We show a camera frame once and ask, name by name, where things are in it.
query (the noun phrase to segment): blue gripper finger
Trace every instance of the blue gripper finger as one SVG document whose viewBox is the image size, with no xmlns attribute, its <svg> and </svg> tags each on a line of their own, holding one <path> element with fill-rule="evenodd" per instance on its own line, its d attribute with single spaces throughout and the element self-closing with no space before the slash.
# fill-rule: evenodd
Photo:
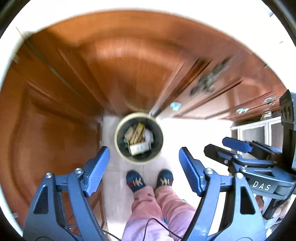
<svg viewBox="0 0 296 241">
<path fill-rule="evenodd" d="M 207 185 L 203 164 L 194 159 L 186 147 L 179 150 L 179 161 L 192 191 L 197 193 L 199 197 L 203 196 Z"/>
<path fill-rule="evenodd" d="M 249 151 L 252 151 L 252 147 L 250 146 L 250 144 L 248 142 L 240 141 L 240 140 L 233 139 L 230 137 L 225 137 L 222 140 L 222 144 L 224 146 L 227 146 L 227 147 L 233 149 L 233 150 L 238 150 L 243 153 L 247 153 Z"/>
<path fill-rule="evenodd" d="M 110 160 L 110 150 L 108 147 L 103 146 L 95 158 L 90 159 L 84 165 L 84 192 L 87 196 L 90 196 L 95 192 L 100 184 L 105 169 Z"/>
</svg>

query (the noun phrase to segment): pink pants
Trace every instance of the pink pants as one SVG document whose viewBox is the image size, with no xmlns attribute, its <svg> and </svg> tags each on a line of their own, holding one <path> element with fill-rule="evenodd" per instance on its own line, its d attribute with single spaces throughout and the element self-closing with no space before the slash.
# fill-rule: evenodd
<svg viewBox="0 0 296 241">
<path fill-rule="evenodd" d="M 150 218 L 155 218 L 180 237 L 187 230 L 196 209 L 178 198 L 172 187 L 163 186 L 155 191 L 146 186 L 133 195 L 134 202 L 131 206 L 132 215 L 126 223 L 122 241 L 142 241 L 145 226 Z M 155 220 L 150 220 L 146 230 L 145 241 L 177 241 Z"/>
</svg>

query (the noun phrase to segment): screw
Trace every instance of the screw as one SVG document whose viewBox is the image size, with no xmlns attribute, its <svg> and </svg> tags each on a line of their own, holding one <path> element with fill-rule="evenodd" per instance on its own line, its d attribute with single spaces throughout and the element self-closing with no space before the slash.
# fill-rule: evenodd
<svg viewBox="0 0 296 241">
<path fill-rule="evenodd" d="M 207 174 L 213 174 L 213 173 L 214 173 L 213 170 L 212 170 L 211 168 L 207 168 L 207 169 L 205 170 L 205 172 L 206 172 Z"/>
<path fill-rule="evenodd" d="M 80 167 L 78 167 L 78 168 L 76 168 L 76 169 L 74 170 L 74 172 L 75 172 L 76 174 L 80 174 L 80 173 L 83 172 L 83 169 L 80 168 Z"/>
<path fill-rule="evenodd" d="M 237 178 L 242 179 L 244 177 L 244 175 L 240 172 L 236 173 Z"/>
<path fill-rule="evenodd" d="M 51 172 L 46 173 L 46 174 L 45 174 L 45 177 L 46 177 L 46 178 L 51 178 L 51 177 L 52 177 L 52 173 L 51 173 Z"/>
</svg>

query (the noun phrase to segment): tile floor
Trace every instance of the tile floor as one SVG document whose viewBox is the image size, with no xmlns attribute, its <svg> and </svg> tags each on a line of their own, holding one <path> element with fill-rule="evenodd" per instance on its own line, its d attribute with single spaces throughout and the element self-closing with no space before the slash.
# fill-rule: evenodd
<svg viewBox="0 0 296 241">
<path fill-rule="evenodd" d="M 120 118 L 105 116 L 103 122 L 102 144 L 108 146 L 111 152 L 110 162 L 103 176 L 105 210 L 109 232 L 121 238 L 125 224 L 131 215 L 133 195 L 126 185 L 126 172 L 137 170 L 146 185 L 156 186 L 156 178 L 163 168 L 170 169 L 174 174 L 173 189 L 177 195 L 194 207 L 198 206 L 200 198 L 193 193 L 182 167 L 179 163 L 178 152 L 186 146 L 192 156 L 199 159 L 205 167 L 213 168 L 221 175 L 228 175 L 227 167 L 207 158 L 203 149 L 212 143 L 222 145 L 225 136 L 231 136 L 232 122 L 223 120 L 182 120 L 163 119 L 160 126 L 163 130 L 164 143 L 161 155 L 146 165 L 133 165 L 123 160 L 114 146 L 114 132 Z M 215 218 L 210 234 L 217 232 L 224 208 L 225 194 L 220 194 Z"/>
</svg>

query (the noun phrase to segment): kitchen cabinet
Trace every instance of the kitchen cabinet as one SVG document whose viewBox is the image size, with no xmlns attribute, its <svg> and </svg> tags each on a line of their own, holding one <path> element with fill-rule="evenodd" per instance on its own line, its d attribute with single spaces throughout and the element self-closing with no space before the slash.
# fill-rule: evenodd
<svg viewBox="0 0 296 241">
<path fill-rule="evenodd" d="M 245 46 L 173 15 L 94 13 L 50 26 L 27 44 L 104 114 L 236 118 L 235 108 L 254 111 L 285 90 Z M 173 110 L 172 102 L 181 107 Z"/>
<path fill-rule="evenodd" d="M 279 110 L 279 96 L 280 95 L 272 95 L 270 97 L 267 97 L 265 99 L 261 99 L 257 102 L 253 102 L 250 104 L 245 104 L 243 108 L 232 108 L 229 110 L 229 112 L 224 113 L 224 119 L 232 120 L 232 121 L 243 121 L 246 119 L 250 119 L 256 116 L 261 116 L 264 113 L 267 113 L 269 111 L 274 112 L 276 110 Z M 264 102 L 265 100 L 268 100 L 269 98 L 275 98 L 274 100 Z"/>
<path fill-rule="evenodd" d="M 89 103 L 27 45 L 21 47 L 0 94 L 1 188 L 21 228 L 45 173 L 70 173 L 96 155 L 102 113 L 102 106 Z M 102 188 L 89 202 L 106 228 Z M 66 196 L 64 203 L 70 210 Z"/>
</svg>

